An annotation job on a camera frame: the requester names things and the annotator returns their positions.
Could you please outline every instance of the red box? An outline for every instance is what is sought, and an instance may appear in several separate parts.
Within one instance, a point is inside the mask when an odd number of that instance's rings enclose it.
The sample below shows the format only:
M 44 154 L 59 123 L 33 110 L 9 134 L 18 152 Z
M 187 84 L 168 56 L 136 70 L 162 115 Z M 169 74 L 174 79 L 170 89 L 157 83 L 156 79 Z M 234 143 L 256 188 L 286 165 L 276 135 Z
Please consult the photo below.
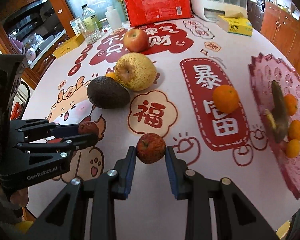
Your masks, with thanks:
M 189 0 L 125 0 L 132 27 L 192 17 Z

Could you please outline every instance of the screw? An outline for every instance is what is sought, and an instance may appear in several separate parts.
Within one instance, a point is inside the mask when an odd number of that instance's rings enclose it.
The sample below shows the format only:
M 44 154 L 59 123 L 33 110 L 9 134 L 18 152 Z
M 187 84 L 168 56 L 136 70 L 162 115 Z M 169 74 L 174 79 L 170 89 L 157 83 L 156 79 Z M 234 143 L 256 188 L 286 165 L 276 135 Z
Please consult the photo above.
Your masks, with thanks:
M 222 184 L 224 185 L 230 185 L 231 184 L 231 180 L 229 178 L 223 178 L 221 180 Z
M 109 171 L 107 172 L 107 174 L 108 174 L 110 177 L 112 177 L 112 176 L 117 175 L 117 171 L 116 171 L 116 170 L 109 170 Z
M 186 175 L 188 175 L 188 176 L 194 176 L 195 175 L 195 171 L 194 170 L 186 170 Z
M 72 185 L 78 185 L 78 184 L 80 184 L 80 179 L 78 179 L 78 178 L 72 179 L 72 180 L 71 180 L 71 184 L 72 184 Z

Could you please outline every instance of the fruit tray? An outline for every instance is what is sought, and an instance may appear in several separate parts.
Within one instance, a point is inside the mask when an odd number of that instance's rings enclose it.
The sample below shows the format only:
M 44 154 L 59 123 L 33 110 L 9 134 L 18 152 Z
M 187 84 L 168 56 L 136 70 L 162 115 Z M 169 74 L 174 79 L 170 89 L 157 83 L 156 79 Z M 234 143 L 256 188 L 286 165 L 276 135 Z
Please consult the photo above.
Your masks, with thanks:
M 264 110 L 274 108 L 271 82 L 276 80 L 281 87 L 283 95 L 294 95 L 298 101 L 295 115 L 289 117 L 289 123 L 300 120 L 300 76 L 294 68 L 289 67 L 281 58 L 276 59 L 272 54 L 252 57 L 249 65 L 250 85 L 258 105 L 258 111 L 266 129 L 269 146 L 277 159 L 280 171 L 288 189 L 296 199 L 300 198 L 300 153 L 295 158 L 287 158 L 279 144 L 275 143 L 273 133 L 268 126 Z

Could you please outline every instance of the white squeeze bottle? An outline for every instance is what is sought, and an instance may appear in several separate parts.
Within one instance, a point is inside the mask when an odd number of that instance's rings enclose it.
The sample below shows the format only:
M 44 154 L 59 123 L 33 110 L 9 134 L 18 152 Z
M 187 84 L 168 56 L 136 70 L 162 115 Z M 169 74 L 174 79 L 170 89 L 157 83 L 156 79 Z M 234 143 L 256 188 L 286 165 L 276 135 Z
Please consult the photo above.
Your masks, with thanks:
M 111 29 L 115 30 L 122 26 L 122 22 L 119 16 L 119 13 L 113 6 L 107 7 L 106 17 L 108 19 L 108 23 L 110 24 Z
M 83 9 L 82 12 L 82 20 L 84 22 L 84 24 L 86 25 L 86 27 L 90 30 L 93 31 L 94 29 L 94 22 L 97 23 L 98 29 L 101 31 L 102 30 L 102 26 L 101 23 L 99 22 L 97 16 L 96 16 L 96 12 L 89 8 L 86 4 L 81 6 Z

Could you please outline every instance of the yellow tissue box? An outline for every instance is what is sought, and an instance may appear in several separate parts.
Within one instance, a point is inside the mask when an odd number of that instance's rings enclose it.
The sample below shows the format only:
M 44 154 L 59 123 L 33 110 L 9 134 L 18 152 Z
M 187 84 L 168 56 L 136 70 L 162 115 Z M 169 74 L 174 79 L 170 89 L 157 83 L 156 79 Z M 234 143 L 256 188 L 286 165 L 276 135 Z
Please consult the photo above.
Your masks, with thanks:
M 56 50 L 53 52 L 53 55 L 56 58 L 60 58 L 62 55 L 79 47 L 81 45 L 81 43 L 83 43 L 83 41 L 84 41 L 84 36 L 82 34 L 80 34 L 78 36 L 74 36 L 74 37 L 70 38 L 69 40 L 60 44 L 60 46 L 57 47 Z
M 226 18 L 218 15 L 217 25 L 228 33 L 237 33 L 246 36 L 252 35 L 253 28 L 246 18 Z

